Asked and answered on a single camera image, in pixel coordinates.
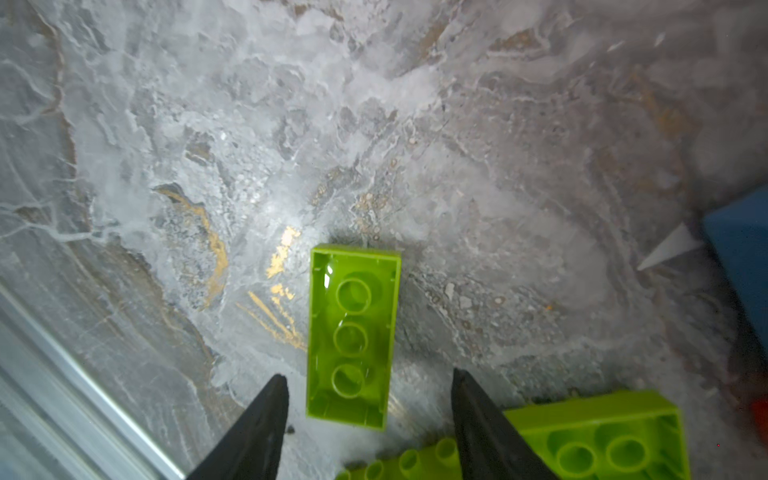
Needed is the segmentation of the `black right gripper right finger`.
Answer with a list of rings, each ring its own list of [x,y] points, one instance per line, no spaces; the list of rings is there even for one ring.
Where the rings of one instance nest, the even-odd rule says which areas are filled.
[[[451,407],[465,480],[558,478],[466,370],[453,370]]]

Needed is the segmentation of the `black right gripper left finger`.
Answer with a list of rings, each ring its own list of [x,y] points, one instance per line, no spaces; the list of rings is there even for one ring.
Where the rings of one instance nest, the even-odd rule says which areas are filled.
[[[275,374],[187,479],[275,479],[288,409],[287,379]]]

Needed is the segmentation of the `green lego brick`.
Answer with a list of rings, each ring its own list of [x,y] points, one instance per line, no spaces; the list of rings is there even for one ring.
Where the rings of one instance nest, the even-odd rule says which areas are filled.
[[[680,410],[653,390],[530,405],[504,415],[561,479],[691,477]]]
[[[395,251],[311,250],[308,416],[386,429],[401,272]]]
[[[398,457],[375,460],[370,464],[346,469],[335,480],[352,479],[462,479],[462,469],[456,440],[444,437],[433,446],[421,450],[409,449]]]

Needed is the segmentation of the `blue lego brick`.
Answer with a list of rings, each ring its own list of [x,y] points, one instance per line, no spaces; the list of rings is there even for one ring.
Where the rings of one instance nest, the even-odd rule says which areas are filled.
[[[766,348],[767,187],[707,214],[703,227],[746,319]]]

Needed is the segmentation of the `green lego brick bottom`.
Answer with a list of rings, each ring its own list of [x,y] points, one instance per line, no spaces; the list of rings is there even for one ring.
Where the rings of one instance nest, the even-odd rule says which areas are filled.
[[[346,469],[335,480],[352,479],[462,479],[462,469],[456,440],[444,437],[433,446],[421,450],[409,449],[398,457],[375,460],[370,464]]]

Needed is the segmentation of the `small red lego right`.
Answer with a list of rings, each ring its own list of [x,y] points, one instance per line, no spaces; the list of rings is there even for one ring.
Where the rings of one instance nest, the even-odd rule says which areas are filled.
[[[762,442],[768,446],[768,399],[766,397],[754,400],[750,404],[755,430]]]

